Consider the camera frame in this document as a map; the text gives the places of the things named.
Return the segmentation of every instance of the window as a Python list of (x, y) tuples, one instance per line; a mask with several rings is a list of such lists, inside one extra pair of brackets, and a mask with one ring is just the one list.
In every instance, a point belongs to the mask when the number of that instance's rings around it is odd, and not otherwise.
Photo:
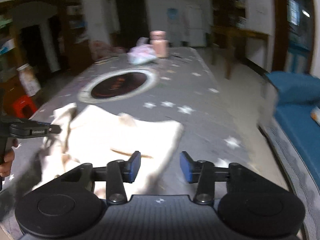
[(288, 21), (294, 25), (299, 25), (300, 12), (299, 4), (295, 0), (289, 0)]

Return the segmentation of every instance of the round induction cooktop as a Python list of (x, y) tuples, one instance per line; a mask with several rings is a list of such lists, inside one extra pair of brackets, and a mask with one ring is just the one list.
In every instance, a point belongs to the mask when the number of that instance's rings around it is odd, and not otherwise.
[(157, 71), (149, 68), (113, 71), (89, 82), (80, 90), (78, 99), (85, 103), (125, 99), (154, 87), (157, 80)]

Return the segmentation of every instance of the black circular disc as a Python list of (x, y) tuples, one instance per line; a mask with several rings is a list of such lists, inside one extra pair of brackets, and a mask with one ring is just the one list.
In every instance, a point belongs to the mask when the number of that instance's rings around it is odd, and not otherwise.
[(238, 233), (258, 238), (296, 234), (305, 216), (302, 202), (291, 193), (228, 193), (218, 205), (222, 221)]
[(15, 216), (23, 233), (60, 238), (76, 235), (92, 226), (102, 212), (101, 200), (75, 183), (40, 187), (17, 204)]
[(143, 85), (146, 80), (147, 75), (140, 72), (113, 76), (97, 84), (91, 90), (91, 96), (101, 99), (124, 95)]

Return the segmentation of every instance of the blue cushion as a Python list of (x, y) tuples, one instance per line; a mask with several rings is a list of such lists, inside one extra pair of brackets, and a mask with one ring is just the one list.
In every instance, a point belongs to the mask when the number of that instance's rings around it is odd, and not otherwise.
[(320, 188), (320, 126), (310, 113), (315, 105), (282, 105), (275, 118)]
[(278, 105), (320, 101), (320, 79), (306, 74), (274, 71), (266, 74), (278, 89)]

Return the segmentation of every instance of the blue sofa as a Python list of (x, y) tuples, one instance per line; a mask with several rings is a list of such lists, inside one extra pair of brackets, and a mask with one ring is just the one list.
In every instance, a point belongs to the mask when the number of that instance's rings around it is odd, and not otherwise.
[(303, 201), (309, 239), (320, 239), (320, 126), (311, 118), (320, 102), (320, 79), (306, 74), (266, 74), (258, 125)]

